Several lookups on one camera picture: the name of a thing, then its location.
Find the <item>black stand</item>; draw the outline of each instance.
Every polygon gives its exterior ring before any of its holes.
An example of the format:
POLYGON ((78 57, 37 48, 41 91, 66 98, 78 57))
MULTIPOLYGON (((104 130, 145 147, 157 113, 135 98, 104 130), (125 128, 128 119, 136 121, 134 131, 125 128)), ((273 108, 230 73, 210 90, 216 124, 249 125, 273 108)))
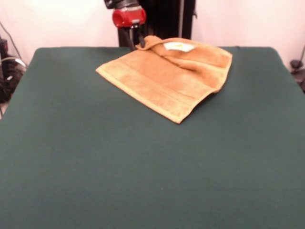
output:
MULTIPOLYGON (((0 56, 1 60, 8 57, 8 42, 7 40, 1 39, 0 40, 0 56)), ((7 75, 7 64, 6 62, 1 62, 2 67, 2 77, 3 79, 6 79, 8 77, 7 75)))
MULTIPOLYGON (((196 0, 184 0, 182 38, 191 39, 196 0)), ((179 37, 180 4, 178 0, 139 0, 147 14, 142 28, 144 36, 155 35, 161 39, 179 37)), ((120 47, 128 47, 128 41, 118 30, 120 47)))

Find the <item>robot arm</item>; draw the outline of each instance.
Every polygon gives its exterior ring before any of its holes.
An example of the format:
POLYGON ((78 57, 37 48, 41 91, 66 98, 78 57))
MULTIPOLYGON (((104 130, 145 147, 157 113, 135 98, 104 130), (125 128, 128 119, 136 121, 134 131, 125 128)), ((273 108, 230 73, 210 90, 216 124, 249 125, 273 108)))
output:
POLYGON ((146 12, 138 0, 104 0, 108 9, 114 9, 112 20, 114 25, 124 32, 130 49, 135 50, 135 40, 145 46, 141 27, 146 22, 146 12))

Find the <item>orange towel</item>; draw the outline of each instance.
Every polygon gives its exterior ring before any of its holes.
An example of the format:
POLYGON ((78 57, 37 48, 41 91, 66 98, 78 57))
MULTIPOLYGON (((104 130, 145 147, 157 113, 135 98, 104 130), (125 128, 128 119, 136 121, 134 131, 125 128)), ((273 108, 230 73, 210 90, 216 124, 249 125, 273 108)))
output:
POLYGON ((96 71, 134 99, 175 123, 226 81, 232 55, 182 38, 145 38, 146 46, 96 71))

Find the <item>red robot part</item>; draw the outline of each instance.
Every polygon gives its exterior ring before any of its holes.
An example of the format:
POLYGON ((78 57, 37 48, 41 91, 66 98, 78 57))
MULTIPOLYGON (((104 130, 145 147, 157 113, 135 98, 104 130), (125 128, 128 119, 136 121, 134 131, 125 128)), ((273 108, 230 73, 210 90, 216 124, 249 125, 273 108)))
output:
POLYGON ((118 28, 143 25, 146 22, 146 12, 141 6, 116 9, 112 14, 112 20, 118 28))

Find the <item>white wall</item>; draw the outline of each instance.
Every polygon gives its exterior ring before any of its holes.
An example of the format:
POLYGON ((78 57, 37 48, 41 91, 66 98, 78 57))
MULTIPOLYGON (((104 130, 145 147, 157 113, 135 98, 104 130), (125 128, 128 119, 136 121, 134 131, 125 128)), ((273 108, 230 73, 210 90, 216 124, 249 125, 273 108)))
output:
MULTIPOLYGON (((194 40, 272 46, 286 66, 301 55, 305 0, 197 0, 196 8, 194 40)), ((103 0, 0 1, 0 20, 26 62, 39 47, 118 46, 111 14, 103 0)))
POLYGON ((219 46, 271 46, 288 67, 305 45, 305 0, 197 0, 192 39, 219 46))
POLYGON ((0 1, 0 20, 26 62, 39 47, 118 46, 111 15, 103 0, 0 1))

